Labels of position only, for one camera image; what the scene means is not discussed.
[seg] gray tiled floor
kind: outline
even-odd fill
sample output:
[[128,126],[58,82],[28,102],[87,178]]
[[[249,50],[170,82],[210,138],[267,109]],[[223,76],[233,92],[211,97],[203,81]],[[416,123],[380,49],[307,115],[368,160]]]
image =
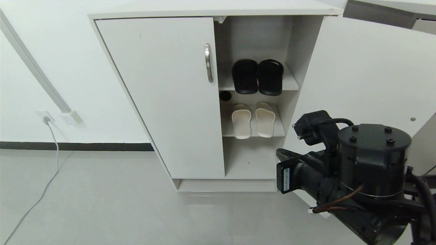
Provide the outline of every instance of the gray tiled floor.
[[[55,151],[1,150],[1,244],[56,171]],[[153,152],[60,152],[8,245],[364,244],[290,193],[180,194]],[[407,230],[397,244],[410,244]]]

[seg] electrical outlet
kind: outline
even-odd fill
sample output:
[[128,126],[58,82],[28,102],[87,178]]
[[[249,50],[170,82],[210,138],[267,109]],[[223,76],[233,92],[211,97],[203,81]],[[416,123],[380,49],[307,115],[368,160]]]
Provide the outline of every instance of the electrical outlet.
[[35,111],[36,115],[38,115],[39,119],[42,121],[42,119],[46,116],[48,118],[50,118],[51,122],[54,122],[55,120],[53,119],[53,117],[50,115],[50,113],[48,113],[48,111]]

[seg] black baseboard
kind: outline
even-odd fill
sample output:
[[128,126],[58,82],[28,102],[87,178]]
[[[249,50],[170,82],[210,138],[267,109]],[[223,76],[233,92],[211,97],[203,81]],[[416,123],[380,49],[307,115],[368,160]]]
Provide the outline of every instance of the black baseboard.
[[[0,142],[0,149],[56,150],[49,142]],[[84,151],[154,151],[150,143],[59,143],[59,150]]]

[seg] white slipper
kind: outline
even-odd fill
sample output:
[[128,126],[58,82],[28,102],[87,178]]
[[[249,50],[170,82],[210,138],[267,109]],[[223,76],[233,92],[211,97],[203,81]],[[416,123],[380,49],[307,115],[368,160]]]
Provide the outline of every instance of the white slipper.
[[274,133],[276,114],[272,106],[267,103],[257,104],[256,109],[257,134],[261,137],[271,138]]
[[251,137],[250,119],[251,111],[248,106],[236,105],[233,107],[233,131],[237,139],[243,140]]

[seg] slipper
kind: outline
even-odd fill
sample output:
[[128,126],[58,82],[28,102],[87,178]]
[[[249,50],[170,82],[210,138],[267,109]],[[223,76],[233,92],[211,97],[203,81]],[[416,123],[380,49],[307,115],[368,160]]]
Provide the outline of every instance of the slipper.
[[250,59],[238,60],[232,67],[235,91],[243,95],[257,93],[257,62]]
[[257,134],[260,137],[271,138],[274,133],[274,121],[276,120],[276,114],[272,106],[267,103],[257,104],[256,119]]
[[259,92],[269,96],[280,95],[283,86],[283,65],[269,59],[260,62],[258,70]]
[[251,137],[251,111],[246,105],[235,105],[232,113],[233,131],[237,139],[243,140]]

